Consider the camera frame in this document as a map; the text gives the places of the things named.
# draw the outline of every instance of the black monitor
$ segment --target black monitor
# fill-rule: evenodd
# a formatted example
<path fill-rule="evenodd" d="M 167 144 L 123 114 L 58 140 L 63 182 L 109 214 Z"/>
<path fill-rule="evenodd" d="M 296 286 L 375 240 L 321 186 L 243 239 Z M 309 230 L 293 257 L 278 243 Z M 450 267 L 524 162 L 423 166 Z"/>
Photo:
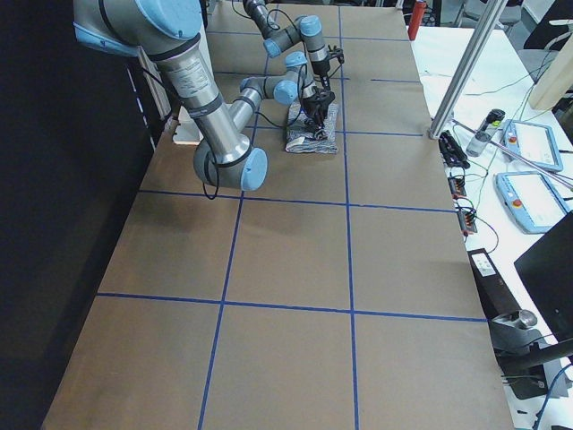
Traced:
<path fill-rule="evenodd" d="M 573 212 L 525 251 L 515 267 L 558 341 L 548 345 L 535 329 L 490 323 L 496 357 L 503 373 L 511 375 L 511 389 L 519 399 L 529 399 L 547 392 L 547 383 L 561 370 L 560 358 L 573 363 Z M 562 378 L 559 386 L 552 396 L 567 392 Z"/>
<path fill-rule="evenodd" d="M 555 338 L 573 338 L 573 212 L 525 251 L 515 266 Z"/>

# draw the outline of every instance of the table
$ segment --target table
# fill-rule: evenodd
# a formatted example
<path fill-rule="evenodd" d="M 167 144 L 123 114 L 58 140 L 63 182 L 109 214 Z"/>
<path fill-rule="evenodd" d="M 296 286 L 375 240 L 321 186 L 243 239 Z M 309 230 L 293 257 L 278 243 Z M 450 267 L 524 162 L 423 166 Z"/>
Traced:
<path fill-rule="evenodd" d="M 434 29 L 421 28 L 416 41 L 412 44 L 415 61 L 421 81 L 424 85 L 424 95 L 431 114 L 433 115 L 449 85 L 458 61 L 462 56 L 467 42 L 471 37 L 473 30 L 470 29 Z M 508 88 L 494 93 L 482 94 L 487 91 L 495 91 L 505 85 Z M 521 64 L 519 58 L 509 43 L 505 33 L 501 30 L 495 30 L 486 45 L 482 56 L 480 57 L 475 69 L 468 81 L 463 95 L 454 107 L 454 117 L 465 125 L 477 128 L 483 118 L 492 108 L 501 108 L 506 112 L 506 117 L 513 117 L 517 112 L 516 118 L 521 117 L 522 109 L 518 107 L 526 98 L 528 90 L 533 85 L 533 81 L 527 75 L 526 68 Z M 556 140 L 560 149 L 570 150 L 571 143 L 561 129 L 559 123 L 550 112 L 542 113 L 531 109 L 527 104 L 523 109 L 524 120 L 534 117 L 534 122 L 538 124 L 550 125 L 555 133 Z M 456 127 L 456 132 L 462 147 L 468 144 L 471 135 Z M 471 159 L 477 161 L 483 166 L 487 166 L 492 160 L 495 148 L 490 146 L 486 148 L 481 157 Z M 564 171 L 566 176 L 573 173 L 573 159 L 562 154 L 564 162 Z M 517 275 L 513 262 L 531 246 L 541 235 L 525 235 L 516 226 L 514 221 L 503 209 L 499 197 L 495 193 L 493 184 L 493 174 L 504 171 L 527 171 L 531 170 L 519 161 L 508 163 L 499 153 L 492 162 L 490 175 L 485 180 L 481 204 L 479 206 L 479 215 L 490 222 L 500 235 L 500 244 L 491 258 L 497 266 L 501 276 L 505 279 L 512 294 L 519 302 L 522 308 L 534 311 L 539 317 L 535 305 L 527 294 L 521 279 Z M 483 174 L 483 170 L 473 165 L 467 173 Z M 479 194 L 479 188 L 482 180 L 479 178 L 469 177 L 466 184 L 466 190 L 470 199 L 476 202 Z M 569 197 L 570 193 L 562 185 L 556 185 L 560 194 Z M 486 250 L 492 249 L 495 243 L 493 233 L 478 221 L 479 233 L 470 236 L 466 242 L 468 250 L 484 247 Z M 539 318 L 538 329 L 542 334 L 550 333 L 543 319 Z M 534 413 L 539 410 L 543 399 L 536 398 L 521 401 L 515 398 L 511 389 L 507 389 L 509 405 L 516 427 L 530 427 L 534 422 Z M 526 410 L 527 415 L 518 414 L 517 410 Z M 573 398 L 550 400 L 549 406 L 545 411 L 541 428 L 550 428 L 550 423 L 562 426 L 573 426 Z"/>
<path fill-rule="evenodd" d="M 207 33 L 230 101 L 284 66 L 219 6 Z M 264 186 L 210 202 L 194 147 L 165 136 L 46 430 L 511 427 L 402 13 L 280 9 L 319 14 L 345 49 L 339 154 L 287 154 L 254 118 Z"/>

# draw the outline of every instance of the wire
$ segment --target wire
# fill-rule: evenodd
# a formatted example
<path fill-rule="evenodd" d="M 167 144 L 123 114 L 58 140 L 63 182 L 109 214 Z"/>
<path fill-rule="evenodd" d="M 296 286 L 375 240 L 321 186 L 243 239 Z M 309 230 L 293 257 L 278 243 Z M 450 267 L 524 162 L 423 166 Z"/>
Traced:
<path fill-rule="evenodd" d="M 153 79 L 155 82 L 157 82 L 159 85 L 161 85 L 165 91 L 169 92 L 173 97 L 175 97 L 183 105 L 183 101 L 179 98 L 179 95 L 177 93 L 175 93 L 171 89 L 169 89 L 162 81 L 160 81 L 158 78 L 156 78 L 155 75 L 152 72 L 150 72 L 149 70 L 147 70 L 145 67 L 143 67 L 142 65 L 140 65 L 140 67 L 144 73 L 149 75 L 151 77 L 151 79 Z M 207 145 L 209 145 L 209 154 L 207 154 L 207 157 L 210 155 L 213 158 L 213 160 L 210 160 L 210 163 L 213 164 L 213 166 L 215 166 L 215 173 L 216 173 L 217 182 L 215 184 L 215 193 L 214 194 L 207 193 L 207 189 L 205 188 L 205 183 L 203 183 L 203 194 L 205 194 L 205 197 L 207 197 L 209 200 L 215 200 L 217 198 L 218 189 L 219 189 L 218 163 L 217 163 L 217 159 L 215 158 L 215 151 L 211 147 L 210 142 L 207 139 L 205 139 L 205 142 L 207 143 Z"/>
<path fill-rule="evenodd" d="M 539 425 L 541 424 L 541 418 L 543 417 L 543 413 L 545 412 L 545 408 L 547 407 L 547 403 L 549 402 L 549 398 L 552 395 L 553 387 L 555 386 L 555 383 L 560 378 L 560 376 L 562 374 L 564 374 L 565 371 L 567 369 L 569 369 L 571 366 L 573 366 L 573 364 L 566 365 L 561 370 L 559 370 L 559 372 L 553 378 L 552 384 L 549 386 L 549 390 L 547 390 L 547 394 L 545 395 L 545 400 L 543 401 L 543 406 L 541 406 L 541 409 L 539 409 L 539 412 L 537 412 L 537 414 L 536 414 L 537 420 L 534 422 L 534 426 L 532 427 L 532 430 L 538 430 L 539 429 Z"/>
<path fill-rule="evenodd" d="M 488 254 L 492 254 L 493 251 L 495 251 L 496 249 L 498 249 L 498 245 L 500 244 L 500 235 L 498 235 L 498 232 L 495 231 L 495 228 L 492 227 L 492 225 L 483 220 L 482 218 L 478 217 L 477 214 L 475 215 L 476 219 L 479 219 L 483 224 L 485 224 L 487 227 L 489 227 L 491 229 L 491 231 L 493 232 L 493 234 L 495 235 L 495 246 L 493 247 L 493 249 L 491 251 L 486 251 L 486 253 Z"/>
<path fill-rule="evenodd" d="M 205 197 L 207 197 L 209 200 L 215 200 L 218 196 L 218 186 L 219 186 L 218 163 L 217 159 L 215 158 L 215 152 L 213 152 L 211 144 L 207 139 L 205 139 L 205 142 L 209 145 L 209 151 L 210 151 L 209 154 L 207 154 L 207 156 L 211 155 L 213 157 L 213 160 L 210 160 L 210 163 L 213 166 L 215 166 L 215 175 L 216 175 L 215 178 L 217 179 L 217 182 L 215 184 L 215 193 L 213 194 L 207 193 L 207 188 L 205 187 L 205 183 L 203 182 L 203 194 L 205 194 Z"/>
<path fill-rule="evenodd" d="M 173 97 L 175 97 L 181 104 L 183 104 L 183 101 L 179 98 L 179 94 L 177 94 L 176 92 L 172 91 L 170 88 L 168 88 L 161 80 L 159 80 L 155 74 L 153 74 L 152 72 L 150 72 L 149 70 L 147 70 L 145 67 L 143 67 L 140 64 L 140 68 L 141 70 L 146 73 L 153 81 L 157 82 L 159 85 L 161 85 L 163 87 L 163 89 L 165 91 L 167 91 L 169 94 L 171 94 Z"/>
<path fill-rule="evenodd" d="M 332 72 L 331 74 L 329 74 L 329 79 L 332 79 L 332 76 L 334 76 L 334 75 L 336 74 L 336 72 L 337 72 L 338 70 L 340 70 L 340 67 L 342 67 L 342 64 L 339 64 L 338 67 L 337 67 L 336 69 L 334 69 L 334 72 Z M 316 78 L 314 78 L 314 81 L 315 81 L 315 82 L 321 82 L 320 79 L 316 79 Z"/>
<path fill-rule="evenodd" d="M 285 125 L 278 125 L 277 123 L 271 121 L 269 119 L 268 116 L 266 116 L 265 114 L 263 114 L 262 112 L 256 111 L 255 115 L 258 115 L 260 117 L 262 117 L 265 121 L 267 121 L 269 124 L 273 125 L 274 127 L 277 127 L 279 129 L 284 129 L 287 127 L 290 127 L 291 125 L 293 125 L 296 120 L 300 117 L 300 115 L 303 113 L 303 92 L 304 92 L 304 79 L 303 79 L 303 85 L 301 85 L 301 77 L 303 74 L 303 68 L 304 68 L 304 76 L 306 77 L 306 74 L 308 73 L 308 65 L 304 64 L 304 66 L 301 66 L 300 69 L 298 69 L 298 77 L 296 78 L 296 85 L 299 88 L 299 92 L 298 92 L 298 99 L 300 102 L 300 108 L 298 109 L 298 114 L 296 114 L 296 116 L 291 120 L 291 121 L 287 121 Z"/>
<path fill-rule="evenodd" d="M 547 59 L 547 57 L 549 56 L 549 54 L 551 53 L 551 50 L 547 50 L 547 54 L 545 54 L 545 56 L 543 57 L 543 60 L 541 60 L 541 66 L 536 69 L 537 71 L 540 71 L 541 69 L 543 69 L 543 67 L 545 66 L 545 60 Z M 550 65 L 553 62 L 553 60 L 551 60 L 549 63 L 547 63 L 547 65 Z M 537 74 L 537 78 L 535 79 L 535 81 L 539 81 L 539 79 L 543 76 L 543 74 L 547 71 L 547 69 L 543 70 L 542 72 L 539 72 Z"/>
<path fill-rule="evenodd" d="M 503 374 L 501 377 L 505 379 L 541 379 L 539 374 Z"/>
<path fill-rule="evenodd" d="M 244 14 L 240 13 L 239 11 L 237 11 L 237 10 L 235 9 L 235 0 L 231 0 L 231 7 L 233 8 L 233 10 L 235 11 L 235 13 L 236 13 L 237 15 L 242 16 L 243 18 L 245 18 L 245 19 L 247 19 L 247 20 L 250 20 L 250 19 L 251 19 L 250 16 L 244 15 Z"/>
<path fill-rule="evenodd" d="M 528 121 L 531 121 L 532 119 L 536 119 L 538 116 L 541 116 L 544 113 L 549 112 L 550 110 L 552 110 L 552 107 L 550 107 L 549 109 L 545 109 L 541 114 L 537 114 L 536 116 L 532 116 L 531 118 L 524 119 L 524 121 L 528 122 Z"/>
<path fill-rule="evenodd" d="M 568 179 L 569 181 L 573 181 L 573 177 L 562 175 L 561 173 L 553 173 L 555 176 L 562 177 L 563 179 Z"/>
<path fill-rule="evenodd" d="M 470 163 L 475 164 L 476 166 L 478 166 L 479 168 L 482 168 L 483 171 L 487 172 L 487 168 L 485 168 L 484 166 L 482 166 L 480 163 L 478 163 L 477 161 L 473 161 L 472 159 L 469 160 Z"/>
<path fill-rule="evenodd" d="M 483 186 L 485 185 L 485 178 L 490 175 L 490 168 L 492 168 L 492 164 L 493 161 L 495 160 L 495 156 L 498 155 L 498 150 L 499 148 L 495 148 L 495 152 L 493 153 L 492 159 L 490 160 L 490 163 L 487 165 L 487 168 L 485 169 L 485 176 L 483 177 L 483 181 L 482 184 L 480 185 L 480 190 L 478 192 L 477 195 L 477 204 L 475 205 L 475 208 L 479 208 L 480 207 L 480 203 L 482 202 L 482 191 L 483 191 Z"/>
<path fill-rule="evenodd" d="M 282 10 L 280 10 L 280 9 L 278 9 L 278 8 L 277 8 L 277 9 L 274 9 L 274 11 L 280 13 L 281 15 L 286 16 L 286 18 L 288 19 L 288 22 L 290 22 L 290 25 L 292 25 L 293 27 L 296 28 L 295 22 L 290 18 L 290 16 L 288 16 L 288 13 L 286 13 L 285 11 L 282 11 Z"/>
<path fill-rule="evenodd" d="M 519 345 L 518 347 L 514 347 L 514 348 L 512 348 L 512 349 L 515 351 L 516 349 L 522 349 L 522 348 L 528 347 L 528 346 L 531 345 L 532 343 L 537 342 L 538 340 L 541 340 L 541 339 L 545 339 L 546 337 L 552 336 L 552 335 L 553 335 L 553 333 L 544 334 L 543 336 L 539 336 L 538 338 L 535 338 L 535 339 L 533 339 L 533 340 L 529 340 L 529 341 L 528 341 L 526 344 L 524 344 L 524 345 Z"/>
<path fill-rule="evenodd" d="M 542 61 L 542 66 L 541 67 L 537 67 L 536 69 L 532 70 L 530 73 L 526 74 L 525 76 L 519 78 L 517 81 L 512 82 L 512 83 L 508 83 L 507 85 L 504 85 L 500 88 L 498 88 L 497 90 L 491 90 L 491 91 L 484 91 L 484 92 L 478 92 L 478 93 L 472 93 L 472 92 L 468 92 L 466 94 L 464 94 L 465 96 L 482 96 L 483 94 L 495 94 L 496 92 L 500 92 L 501 90 L 505 90 L 506 88 L 511 87 L 512 85 L 515 85 L 516 83 L 519 83 L 521 81 L 523 81 L 526 77 L 531 76 L 531 73 L 533 72 L 537 72 L 541 69 L 543 69 L 545 67 L 545 64 L 543 64 L 543 62 L 545 61 L 545 58 Z"/>
<path fill-rule="evenodd" d="M 541 67 L 544 66 L 545 60 L 547 59 L 547 56 L 551 53 L 551 51 L 548 51 L 547 54 L 545 54 L 545 57 L 543 58 L 542 62 L 541 62 Z M 523 118 L 523 114 L 526 111 L 526 106 L 527 106 L 527 101 L 529 100 L 529 98 L 531 97 L 531 93 L 534 91 L 534 87 L 535 87 L 535 82 L 539 82 L 539 80 L 541 79 L 541 77 L 545 74 L 545 72 L 547 72 L 548 69 L 545 69 L 543 71 L 541 71 L 541 67 L 538 69 L 539 73 L 537 74 L 537 77 L 534 78 L 534 84 L 531 86 L 531 88 L 529 88 L 529 90 L 526 93 L 526 97 L 524 98 L 524 100 L 521 102 L 521 114 L 519 114 L 519 120 L 521 121 L 521 119 Z"/>

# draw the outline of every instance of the folded cloth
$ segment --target folded cloth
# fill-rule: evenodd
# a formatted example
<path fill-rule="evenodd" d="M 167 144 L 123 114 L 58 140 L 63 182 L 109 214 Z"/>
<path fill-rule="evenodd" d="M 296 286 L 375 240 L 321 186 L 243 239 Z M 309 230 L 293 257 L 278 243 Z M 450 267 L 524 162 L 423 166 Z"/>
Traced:
<path fill-rule="evenodd" d="M 335 126 L 337 123 L 338 105 L 331 103 L 329 113 L 324 119 L 326 139 L 315 140 L 313 131 L 304 121 L 307 116 L 301 110 L 301 105 L 293 103 L 288 109 L 288 124 L 296 121 L 286 129 L 286 152 L 318 152 L 321 154 L 336 154 L 338 147 L 335 143 Z"/>

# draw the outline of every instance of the black cable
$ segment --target black cable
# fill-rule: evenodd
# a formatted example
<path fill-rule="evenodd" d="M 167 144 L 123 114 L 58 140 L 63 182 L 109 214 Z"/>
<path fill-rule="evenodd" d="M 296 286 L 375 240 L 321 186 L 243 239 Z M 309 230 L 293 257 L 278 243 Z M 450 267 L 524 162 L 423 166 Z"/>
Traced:
<path fill-rule="evenodd" d="M 213 148 L 211 147 L 211 144 L 209 143 L 209 141 L 207 139 L 205 139 L 205 142 L 209 145 L 209 154 L 207 154 L 207 156 L 211 155 L 213 157 L 213 160 L 210 160 L 210 163 L 213 164 L 213 166 L 215 166 L 215 178 L 217 179 L 217 182 L 215 184 L 215 193 L 214 194 L 209 194 L 207 193 L 207 188 L 205 187 L 205 183 L 203 182 L 203 194 L 205 194 L 205 197 L 207 197 L 209 200 L 215 200 L 218 196 L 218 186 L 219 186 L 219 173 L 218 173 L 218 163 L 217 163 L 217 159 L 215 158 L 215 152 L 213 152 Z"/>
<path fill-rule="evenodd" d="M 548 51 L 547 54 L 545 54 L 545 57 L 543 58 L 542 62 L 541 62 L 541 67 L 538 69 L 539 73 L 537 74 L 537 77 L 534 79 L 534 82 L 539 82 L 539 80 L 541 79 L 541 77 L 545 74 L 545 72 L 547 72 L 547 70 L 549 69 L 549 67 L 545 70 L 543 70 L 541 72 L 541 68 L 544 66 L 545 60 L 547 59 L 547 56 L 551 53 L 551 51 Z M 526 106 L 527 106 L 527 101 L 529 100 L 529 98 L 531 97 L 531 93 L 534 91 L 534 87 L 535 87 L 535 83 L 531 86 L 531 88 L 529 89 L 529 91 L 526 93 L 526 98 L 524 99 L 524 101 L 522 101 L 522 105 L 523 107 L 521 108 L 521 114 L 519 114 L 519 120 L 521 121 L 523 119 L 523 114 L 526 111 Z"/>
<path fill-rule="evenodd" d="M 495 235 L 495 246 L 493 247 L 493 249 L 491 251 L 486 251 L 486 253 L 491 254 L 491 253 L 493 253 L 493 251 L 498 249 L 498 245 L 500 244 L 500 235 L 498 235 L 498 232 L 495 231 L 495 228 L 493 228 L 489 222 L 478 217 L 477 214 L 475 215 L 475 218 L 479 219 L 483 224 L 485 224 L 487 227 L 489 227 L 492 230 L 493 234 Z"/>
<path fill-rule="evenodd" d="M 485 179 L 487 178 L 488 175 L 490 175 L 490 168 L 492 168 L 492 164 L 493 161 L 495 160 L 495 156 L 498 155 L 498 150 L 499 148 L 495 148 L 495 152 L 493 153 L 492 159 L 490 160 L 490 163 L 487 165 L 487 168 L 485 169 L 485 176 L 483 177 L 483 181 L 482 184 L 480 185 L 480 189 L 477 195 L 477 204 L 475 205 L 475 208 L 479 208 L 480 204 L 482 202 L 482 192 L 483 192 L 483 186 L 485 185 Z"/>
<path fill-rule="evenodd" d="M 569 181 L 573 181 L 573 177 L 562 175 L 561 173 L 553 173 L 555 176 L 562 177 L 563 179 L 568 179 Z"/>
<path fill-rule="evenodd" d="M 512 82 L 512 83 L 508 83 L 507 85 L 504 85 L 500 88 L 498 88 L 497 90 L 491 90 L 491 91 L 484 91 L 484 92 L 478 92 L 478 93 L 466 93 L 464 94 L 465 96 L 482 96 L 483 94 L 495 94 L 496 92 L 500 92 L 501 90 L 505 90 L 506 88 L 509 88 L 513 85 L 515 85 L 516 83 L 519 83 L 521 81 L 523 81 L 526 77 L 531 76 L 531 73 L 533 72 L 537 72 L 541 69 L 543 69 L 545 67 L 545 64 L 543 64 L 541 67 L 537 67 L 536 69 L 532 70 L 530 73 L 526 74 L 525 76 L 523 76 L 522 78 L 519 78 L 517 81 Z"/>
<path fill-rule="evenodd" d="M 269 26 L 272 30 L 280 30 L 280 26 L 276 22 L 274 22 L 273 25 L 270 25 L 269 18 L 270 18 L 270 12 L 267 13 L 267 18 L 265 20 L 267 22 L 267 26 Z"/>
<path fill-rule="evenodd" d="M 282 11 L 282 10 L 280 10 L 280 9 L 278 9 L 278 8 L 277 8 L 277 9 L 274 9 L 274 11 L 275 11 L 275 12 L 279 12 L 281 15 L 286 16 L 286 18 L 287 18 L 288 21 L 290 22 L 290 25 L 292 25 L 293 27 L 296 28 L 295 22 L 294 22 L 293 20 L 291 20 L 290 16 L 288 16 L 288 13 L 286 13 L 285 11 Z"/>
<path fill-rule="evenodd" d="M 468 203 L 470 204 L 470 206 L 471 206 L 470 209 L 472 209 L 473 211 L 475 211 L 475 206 L 474 206 L 474 204 L 473 204 L 472 201 L 469 200 L 467 197 L 465 197 L 465 196 L 463 196 L 463 195 L 459 195 L 459 196 L 456 197 L 456 200 L 465 200 L 466 202 L 468 202 Z"/>
<path fill-rule="evenodd" d="M 147 70 L 145 67 L 143 67 L 142 65 L 140 65 L 140 67 L 144 73 L 149 75 L 151 77 L 151 79 L 153 79 L 155 82 L 157 82 L 159 85 L 161 85 L 165 91 L 169 92 L 173 97 L 175 97 L 183 105 L 183 101 L 179 98 L 178 94 L 171 91 L 171 89 L 169 89 L 162 81 L 160 81 L 158 78 L 156 78 L 155 75 L 152 72 L 150 72 L 149 70 Z M 209 151 L 210 151 L 209 154 L 207 154 L 207 156 L 211 155 L 211 157 L 213 158 L 212 161 L 210 160 L 210 163 L 212 163 L 213 166 L 215 166 L 217 183 L 215 185 L 215 193 L 214 194 L 207 193 L 207 189 L 205 188 L 205 183 L 203 183 L 203 193 L 205 194 L 205 197 L 207 197 L 209 200 L 215 200 L 217 198 L 218 189 L 219 189 L 218 163 L 217 163 L 217 159 L 215 158 L 215 151 L 211 147 L 210 142 L 207 139 L 205 139 L 205 142 L 209 145 Z"/>
<path fill-rule="evenodd" d="M 539 336 L 538 338 L 535 338 L 535 339 L 533 339 L 533 340 L 529 340 L 529 341 L 528 341 L 526 344 L 524 344 L 524 345 L 519 345 L 518 347 L 514 347 L 514 348 L 512 348 L 512 350 L 515 351 L 515 350 L 517 350 L 517 349 L 526 348 L 526 347 L 528 347 L 529 345 L 531 345 L 532 343 L 537 342 L 538 340 L 544 339 L 544 338 L 546 338 L 547 336 L 552 336 L 552 335 L 553 335 L 553 333 L 544 334 L 543 336 Z"/>
<path fill-rule="evenodd" d="M 543 57 L 543 60 L 541 60 L 541 66 L 539 68 L 537 68 L 536 70 L 533 70 L 533 72 L 536 71 L 541 71 L 541 69 L 543 69 L 543 67 L 545 66 L 545 60 L 547 59 L 547 57 L 549 56 L 549 54 L 551 53 L 551 50 L 547 51 L 547 54 L 545 54 L 545 56 Z M 543 76 L 543 74 L 545 73 L 545 70 L 542 72 L 539 72 L 537 74 L 537 78 L 535 80 L 535 82 L 538 82 L 539 79 Z"/>
<path fill-rule="evenodd" d="M 338 67 L 337 67 L 336 69 L 334 69 L 334 72 L 332 72 L 331 74 L 329 74 L 329 79 L 332 79 L 332 76 L 334 76 L 334 75 L 336 74 L 336 72 L 337 72 L 338 70 L 340 70 L 340 67 L 342 67 L 342 64 L 339 64 Z M 316 79 L 316 78 L 314 78 L 314 81 L 315 81 L 315 82 L 321 82 L 320 79 Z"/>
<path fill-rule="evenodd" d="M 475 164 L 476 166 L 478 166 L 479 168 L 482 168 L 483 171 L 487 172 L 487 168 L 485 168 L 484 166 L 482 166 L 480 163 L 478 163 L 477 161 L 473 161 L 472 159 L 469 160 L 470 163 Z"/>
<path fill-rule="evenodd" d="M 306 77 L 306 74 L 308 73 L 308 65 L 304 64 L 304 66 L 301 66 L 300 69 L 298 69 L 298 77 L 296 78 L 296 85 L 299 89 L 298 92 L 298 101 L 300 102 L 300 107 L 298 109 L 298 114 L 296 114 L 296 116 L 292 119 L 292 121 L 287 121 L 285 125 L 278 125 L 277 123 L 274 123 L 273 121 L 271 121 L 266 115 L 264 115 L 262 112 L 256 111 L 255 115 L 258 115 L 260 117 L 262 117 L 265 121 L 267 121 L 269 124 L 273 125 L 274 127 L 277 127 L 279 129 L 285 129 L 287 127 L 290 127 L 291 125 L 293 125 L 296 120 L 300 117 L 301 113 L 303 112 L 303 92 L 304 92 L 304 80 L 303 80 L 303 85 L 301 85 L 301 77 L 303 74 L 303 67 L 304 67 L 304 76 Z"/>
<path fill-rule="evenodd" d="M 169 94 L 171 94 L 173 97 L 175 97 L 181 104 L 183 104 L 183 101 L 179 98 L 179 94 L 177 94 L 176 92 L 172 91 L 170 88 L 168 88 L 162 81 L 160 81 L 158 78 L 155 77 L 155 75 L 150 72 L 149 70 L 147 70 L 145 67 L 143 67 L 140 64 L 140 68 L 141 70 L 146 73 L 153 81 L 157 82 L 159 85 L 161 85 L 163 87 L 163 89 L 165 91 L 167 91 Z"/>
<path fill-rule="evenodd" d="M 251 19 L 250 16 L 248 16 L 248 15 L 243 15 L 242 13 L 240 13 L 239 11 L 237 11 L 237 10 L 235 9 L 235 0 L 231 0 L 231 7 L 233 8 L 233 10 L 235 11 L 235 13 L 236 13 L 237 15 L 239 15 L 239 16 L 241 16 L 241 17 L 247 19 L 247 20 L 250 20 L 250 19 Z"/>
<path fill-rule="evenodd" d="M 532 119 L 536 119 L 538 116 L 541 116 L 541 115 L 543 115 L 544 113 L 549 112 L 549 111 L 552 110 L 552 109 L 553 109 L 553 107 L 550 107 L 549 109 L 545 109 L 545 110 L 544 110 L 542 113 L 540 113 L 540 114 L 537 114 L 537 115 L 535 115 L 535 116 L 532 116 L 531 118 L 528 118 L 528 119 L 524 119 L 524 122 L 527 123 L 527 122 L 531 121 Z"/>
<path fill-rule="evenodd" d="M 553 378 L 552 384 L 549 386 L 549 390 L 547 390 L 547 395 L 545 396 L 545 400 L 543 401 L 543 406 L 541 406 L 541 409 L 539 410 L 539 412 L 537 412 L 537 419 L 534 422 L 534 426 L 532 427 L 532 430 L 538 430 L 539 429 L 539 425 L 541 424 L 541 418 L 543 417 L 543 413 L 545 412 L 545 407 L 547 407 L 547 402 L 549 401 L 549 398 L 552 395 L 553 392 L 553 387 L 555 387 L 555 383 L 557 382 L 557 380 L 560 378 L 560 376 L 562 374 L 565 373 L 565 371 L 567 369 L 569 369 L 571 366 L 573 366 L 571 363 L 569 363 L 568 365 L 566 365 L 565 367 L 563 367 L 561 370 L 559 370 L 559 372 L 555 375 L 555 377 Z"/>

